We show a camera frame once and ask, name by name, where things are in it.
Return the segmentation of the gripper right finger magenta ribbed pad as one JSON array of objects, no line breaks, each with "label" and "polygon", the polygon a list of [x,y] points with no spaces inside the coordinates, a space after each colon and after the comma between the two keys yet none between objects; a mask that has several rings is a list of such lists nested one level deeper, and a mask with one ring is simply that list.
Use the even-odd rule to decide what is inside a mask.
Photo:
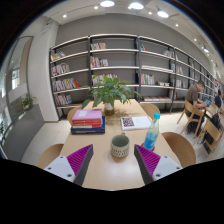
[{"label": "gripper right finger magenta ribbed pad", "polygon": [[145,185],[182,169],[182,166],[168,155],[159,156],[137,144],[134,145],[134,155]]}]

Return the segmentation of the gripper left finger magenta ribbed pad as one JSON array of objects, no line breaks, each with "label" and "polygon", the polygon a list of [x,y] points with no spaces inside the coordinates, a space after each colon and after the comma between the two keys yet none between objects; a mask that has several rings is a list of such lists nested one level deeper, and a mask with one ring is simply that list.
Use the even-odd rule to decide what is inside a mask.
[{"label": "gripper left finger magenta ribbed pad", "polygon": [[93,145],[90,144],[68,156],[58,156],[44,170],[82,186],[92,156]]}]

